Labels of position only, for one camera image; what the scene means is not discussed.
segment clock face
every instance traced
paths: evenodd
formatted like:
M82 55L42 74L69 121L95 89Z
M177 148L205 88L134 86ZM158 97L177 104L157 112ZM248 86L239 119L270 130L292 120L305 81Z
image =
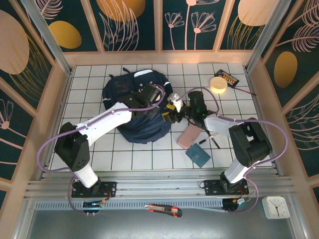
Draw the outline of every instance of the clock face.
M267 205L272 218L285 218L289 216L287 204L282 197L268 197Z

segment alarm clock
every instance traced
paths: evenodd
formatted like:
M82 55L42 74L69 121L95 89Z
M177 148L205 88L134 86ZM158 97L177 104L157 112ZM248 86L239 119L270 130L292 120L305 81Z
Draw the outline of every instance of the alarm clock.
M289 210L285 198L281 196L268 196L262 200L266 218L289 218Z

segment red utility knife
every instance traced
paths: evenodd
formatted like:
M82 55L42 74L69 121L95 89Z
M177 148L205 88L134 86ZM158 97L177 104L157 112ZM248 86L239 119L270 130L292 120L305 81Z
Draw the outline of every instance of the red utility knife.
M181 209L169 205L146 204L145 209L150 212L164 213L175 218L180 218L182 215Z

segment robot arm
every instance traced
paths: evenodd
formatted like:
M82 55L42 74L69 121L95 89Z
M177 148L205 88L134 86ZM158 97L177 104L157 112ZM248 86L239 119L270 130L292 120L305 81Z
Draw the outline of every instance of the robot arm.
M157 87L148 84L144 87L142 92L135 92L123 97L121 102L115 103L107 111L86 122L77 125L72 125L68 122L61 127L60 133L65 133L85 126L84 129L78 132L60 137L56 142L54 151L92 195L95 195L99 191L101 181L89 164L89 147L98 138L117 126L129 122L131 119L144 115L152 118L156 114L158 108L138 112L116 110L149 107L159 100L160 94L161 92Z
M197 127L213 131L231 138L236 159L220 175L220 184L225 192L237 189L245 173L251 166L265 159L272 152L271 144L257 122L230 121L207 110L203 93L193 91L188 94L190 106L162 114L165 121L180 122L182 118L192 119Z

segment dark teal wallpaper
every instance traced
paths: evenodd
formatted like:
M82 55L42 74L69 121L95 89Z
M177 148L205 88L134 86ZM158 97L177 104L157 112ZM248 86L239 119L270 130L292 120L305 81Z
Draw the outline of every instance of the dark teal wallpaper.
M0 19L0 77L36 109L52 65L7 1Z
M0 90L0 178L11 180L32 116Z
M30 16L27 14L23 4L20 2L20 0L17 1L21 7L21 9L24 11L24 14L28 17L29 22L31 22L33 28L35 29L35 31L38 33L38 35L41 37L42 42L44 43L44 45L46 46L46 48L48 49L48 51L50 52L50 55L52 56L53 59L55 59L54 55L52 54L50 48L48 47L48 45L46 44L46 42L44 41L44 39L41 36L41 33L39 32L38 28L34 25L33 21L30 19Z
M286 114L309 177L319 174L319 85Z
M315 193L315 196L317 198L317 202L319 204L319 187L315 187L314 188L314 193Z
M297 0L291 0L287 12L286 12L285 15L283 16L283 19L282 19L281 22L279 23L279 25L278 25L276 31L274 32L274 34L273 34L272 37L270 38L270 40L269 40L267 46L265 47L265 50L264 50L263 53L261 54L261 57L264 57L265 54L267 53L267 51L268 51L270 45L272 44L273 39L276 37L278 31L279 31L280 28L282 27L283 23L285 22L287 16L289 15L289 13L290 13L291 9L293 8L293 6L295 5L296 1L297 1Z
M6 191L0 190L0 209L1 209L2 204L4 202L5 195L6 195Z
M153 0L90 3L105 51L155 50Z
M80 0L36 0L35 3L63 52L97 51Z
M305 0L265 64L282 106L319 70L318 16L319 2Z
M162 49L212 50L225 2L163 0Z
M220 50L252 50L276 1L235 0Z

